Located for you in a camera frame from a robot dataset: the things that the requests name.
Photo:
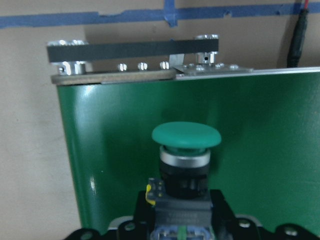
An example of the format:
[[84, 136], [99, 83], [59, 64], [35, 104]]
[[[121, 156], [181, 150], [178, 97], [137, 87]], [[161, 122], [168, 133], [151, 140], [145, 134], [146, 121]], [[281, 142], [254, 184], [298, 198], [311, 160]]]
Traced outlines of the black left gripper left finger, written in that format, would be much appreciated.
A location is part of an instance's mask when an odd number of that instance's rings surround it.
[[137, 195], [133, 215], [121, 216], [112, 220], [107, 232], [102, 234], [92, 228], [80, 228], [68, 236], [66, 240], [149, 240], [154, 229], [154, 209], [146, 201], [145, 191]]

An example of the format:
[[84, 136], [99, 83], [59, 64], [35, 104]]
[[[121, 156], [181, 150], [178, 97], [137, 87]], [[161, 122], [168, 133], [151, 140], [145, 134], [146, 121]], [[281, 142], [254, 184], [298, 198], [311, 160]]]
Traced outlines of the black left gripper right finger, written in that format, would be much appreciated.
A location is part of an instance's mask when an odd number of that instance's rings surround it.
[[320, 237], [293, 223], [265, 229], [253, 216], [235, 215], [221, 190], [209, 191], [212, 201], [211, 226], [216, 240], [318, 240]]

